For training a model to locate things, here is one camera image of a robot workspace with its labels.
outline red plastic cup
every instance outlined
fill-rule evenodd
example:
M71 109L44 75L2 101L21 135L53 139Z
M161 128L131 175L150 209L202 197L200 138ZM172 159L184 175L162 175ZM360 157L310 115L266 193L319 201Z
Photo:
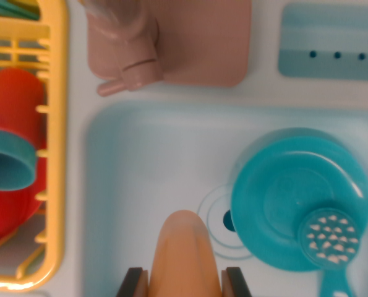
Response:
M0 191L31 185L36 177L36 150L43 138L43 84L31 73L15 68L0 71Z
M0 237L26 222L40 207L35 195L46 189L46 159L37 163L36 181L18 191L0 192Z

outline orange object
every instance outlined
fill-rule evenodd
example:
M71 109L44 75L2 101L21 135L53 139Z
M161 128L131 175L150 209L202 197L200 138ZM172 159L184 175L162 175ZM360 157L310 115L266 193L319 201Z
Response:
M188 210L163 225L153 260L148 297L221 297L207 227Z
M0 71L0 130L13 133L40 148L43 85L33 74L15 68Z

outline faucet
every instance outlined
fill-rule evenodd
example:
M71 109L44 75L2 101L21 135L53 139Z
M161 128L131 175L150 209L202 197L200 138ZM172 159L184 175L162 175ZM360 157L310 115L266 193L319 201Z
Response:
M89 27L92 71L108 82L98 93L108 96L163 80L155 44L158 24L144 0L83 0Z

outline teal strainer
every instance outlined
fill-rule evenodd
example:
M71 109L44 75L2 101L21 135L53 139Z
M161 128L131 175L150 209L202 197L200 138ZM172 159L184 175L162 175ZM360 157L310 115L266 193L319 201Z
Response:
M321 296L337 290L350 296L345 267L368 222L368 179L344 147L316 136L265 147L239 174L231 215L260 260L290 271L324 269Z

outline light blue sink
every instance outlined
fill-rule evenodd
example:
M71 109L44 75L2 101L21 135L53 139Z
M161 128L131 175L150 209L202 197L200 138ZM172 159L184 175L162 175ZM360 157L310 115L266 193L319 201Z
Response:
M253 296L318 296L317 272L264 264L223 224L230 185L263 145L259 139L291 128L331 135L368 175L365 112L127 101L99 113L86 139L84 297L114 296L129 267L150 270L168 215L189 209L202 216L204 205L219 270L240 266ZM348 278L368 297L368 227Z

